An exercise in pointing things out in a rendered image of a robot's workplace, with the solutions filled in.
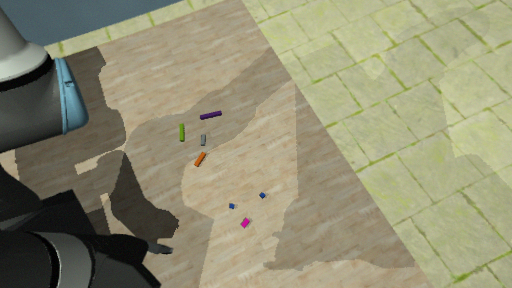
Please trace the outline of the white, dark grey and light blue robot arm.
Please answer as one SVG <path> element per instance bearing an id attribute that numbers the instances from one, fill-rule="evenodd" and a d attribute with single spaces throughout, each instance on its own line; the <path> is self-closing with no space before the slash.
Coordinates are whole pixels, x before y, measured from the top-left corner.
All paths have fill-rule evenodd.
<path id="1" fill-rule="evenodd" d="M 0 154 L 88 123 L 69 70 L 65 59 L 53 60 L 44 47 L 25 40 L 0 7 Z M 0 288 L 56 288 L 59 262 L 52 244 L 33 232 L 2 231 L 42 206 L 0 164 Z"/>

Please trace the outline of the magenta rectangular block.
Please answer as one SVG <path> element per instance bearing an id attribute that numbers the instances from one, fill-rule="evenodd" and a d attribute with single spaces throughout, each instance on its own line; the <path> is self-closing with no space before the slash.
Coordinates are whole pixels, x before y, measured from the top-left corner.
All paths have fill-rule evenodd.
<path id="1" fill-rule="evenodd" d="M 243 226 L 243 227 L 245 228 L 249 222 L 250 222 L 250 221 L 246 218 L 246 219 L 244 220 L 244 222 L 241 224 L 241 226 Z"/>

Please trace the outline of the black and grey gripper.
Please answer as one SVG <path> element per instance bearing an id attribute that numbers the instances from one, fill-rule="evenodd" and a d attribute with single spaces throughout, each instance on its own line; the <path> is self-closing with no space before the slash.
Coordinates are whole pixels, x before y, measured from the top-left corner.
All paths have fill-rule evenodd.
<path id="1" fill-rule="evenodd" d="M 58 251 L 56 288 L 160 288 L 162 284 L 142 262 L 147 251 L 173 252 L 171 247 L 127 234 L 33 233 Z"/>

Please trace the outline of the orange rod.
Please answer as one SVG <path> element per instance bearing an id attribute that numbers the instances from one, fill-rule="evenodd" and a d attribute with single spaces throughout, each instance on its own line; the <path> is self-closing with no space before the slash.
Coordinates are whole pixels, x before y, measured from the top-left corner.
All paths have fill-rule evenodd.
<path id="1" fill-rule="evenodd" d="M 194 165 L 196 167 L 198 167 L 200 165 L 200 163 L 202 162 L 202 160 L 204 159 L 205 156 L 206 156 L 206 153 L 202 152 L 200 154 L 200 156 L 198 157 L 198 159 L 196 160 L 196 162 L 194 163 Z"/>

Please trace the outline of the lime green rod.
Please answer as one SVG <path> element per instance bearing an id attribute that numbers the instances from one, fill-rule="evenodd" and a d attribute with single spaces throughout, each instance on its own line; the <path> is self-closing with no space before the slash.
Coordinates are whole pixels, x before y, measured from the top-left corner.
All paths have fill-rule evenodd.
<path id="1" fill-rule="evenodd" d="M 179 124 L 179 129 L 180 129 L 180 141 L 183 142 L 185 141 L 184 139 L 184 124 Z"/>

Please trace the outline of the purple rod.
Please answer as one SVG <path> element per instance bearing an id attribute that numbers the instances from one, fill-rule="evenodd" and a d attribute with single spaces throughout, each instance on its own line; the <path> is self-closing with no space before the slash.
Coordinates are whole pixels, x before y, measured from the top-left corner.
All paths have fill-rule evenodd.
<path id="1" fill-rule="evenodd" d="M 220 116 L 220 115 L 222 115 L 221 110 L 220 111 L 216 111 L 216 112 L 212 112 L 212 113 L 207 113 L 207 114 L 200 115 L 200 118 L 201 118 L 201 120 L 203 120 L 203 119 L 212 118 L 212 117 L 216 117 L 216 116 Z"/>

